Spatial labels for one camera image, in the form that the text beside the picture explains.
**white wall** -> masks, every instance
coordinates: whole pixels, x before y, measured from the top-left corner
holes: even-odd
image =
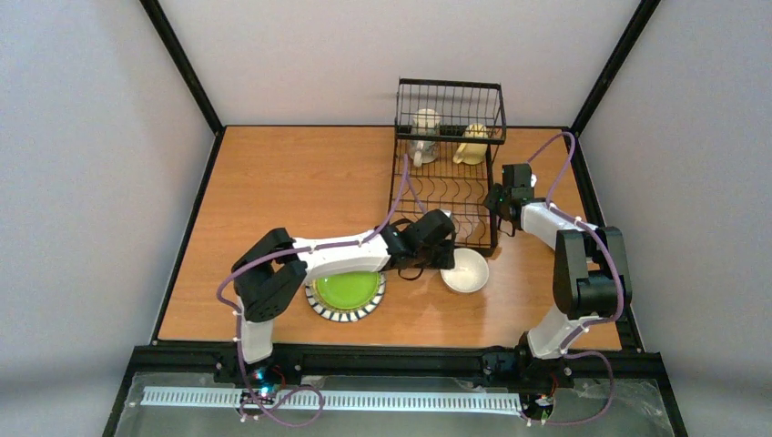
[[[0,4],[0,429],[99,435],[212,143],[133,2]]]
[[[497,82],[570,125],[635,0],[163,0],[226,124],[392,124],[402,77]]]
[[[691,435],[772,434],[770,20],[662,2],[582,136]]]

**wooden tabletop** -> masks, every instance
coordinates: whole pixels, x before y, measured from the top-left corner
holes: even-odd
[[[496,159],[524,162],[557,133],[508,129]],[[393,127],[228,127],[201,204],[158,337],[230,340],[231,309],[215,291],[233,262],[274,228],[292,237],[330,238],[377,226],[389,206]],[[533,162],[544,196],[565,159],[562,141]],[[569,172],[554,194],[570,214],[583,215]],[[293,343],[485,347],[513,346],[553,305],[554,254],[525,233],[501,235],[489,258],[491,277],[480,291],[448,290],[440,272],[415,281],[387,275],[386,293],[370,316],[354,323],[328,321],[298,292],[275,322],[273,340]],[[232,286],[226,296],[234,298]],[[578,349],[620,349],[613,324],[596,326]]]

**white ruler strip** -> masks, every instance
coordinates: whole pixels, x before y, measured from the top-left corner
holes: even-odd
[[[145,387],[141,405],[238,408],[242,389]],[[282,390],[277,400],[289,393]],[[401,391],[321,391],[324,409],[357,412],[485,412],[519,415],[516,393],[407,393]],[[257,408],[246,405],[245,408]],[[317,410],[316,393],[302,391],[281,405],[282,410]]]

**black wire dish rack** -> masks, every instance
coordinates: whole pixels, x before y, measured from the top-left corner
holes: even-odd
[[[416,117],[429,109],[439,121],[433,129],[416,128]],[[472,125],[483,125],[483,135],[465,136]],[[483,206],[493,186],[493,162],[506,140],[501,85],[446,80],[400,79],[397,116],[394,119],[394,157],[391,171],[390,206],[397,196],[402,156],[414,141],[433,142],[437,158],[419,167],[410,165],[416,196],[408,187],[402,192],[394,219],[412,221],[421,217],[418,198],[428,210],[452,213],[456,246],[475,249],[490,257],[498,245],[495,216]],[[453,155],[461,143],[484,144],[485,159],[477,165],[457,164]]]

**black corner post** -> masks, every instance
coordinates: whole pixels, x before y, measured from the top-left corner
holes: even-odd
[[[188,56],[185,55],[182,45],[174,34],[174,29],[171,28],[171,24],[167,20],[164,10],[161,9],[158,0],[139,0],[139,2],[145,8],[145,12],[147,12],[147,16],[150,17],[150,21],[156,28],[158,36],[161,37],[161,41],[164,42],[164,46],[166,46],[169,55],[177,66],[177,70],[179,70],[179,73],[188,85],[190,94],[196,99],[198,108],[207,120],[209,128],[212,129],[212,132],[216,135],[218,132],[222,131],[222,123],[219,121],[215,108],[212,106],[211,102],[209,102],[209,97],[207,97],[204,87],[198,82],[198,76],[196,76],[196,72],[193,71],[193,66],[190,64]]]
[[[660,0],[642,0],[638,5],[633,17],[630,18],[630,22],[627,23],[625,31],[619,38],[619,42],[616,43],[614,51],[611,52],[608,61],[606,62],[604,69],[601,71],[601,75],[595,81],[593,89],[590,91],[590,95],[584,101],[582,108],[579,110],[579,114],[576,116],[574,123],[571,125],[571,132],[577,137],[582,135],[582,131],[590,121],[590,117],[600,105],[606,90],[614,80],[616,73],[622,67],[623,62],[627,59],[627,55],[635,45],[635,41],[644,31],[646,23],[649,18],[654,14],[656,7],[659,5]]]

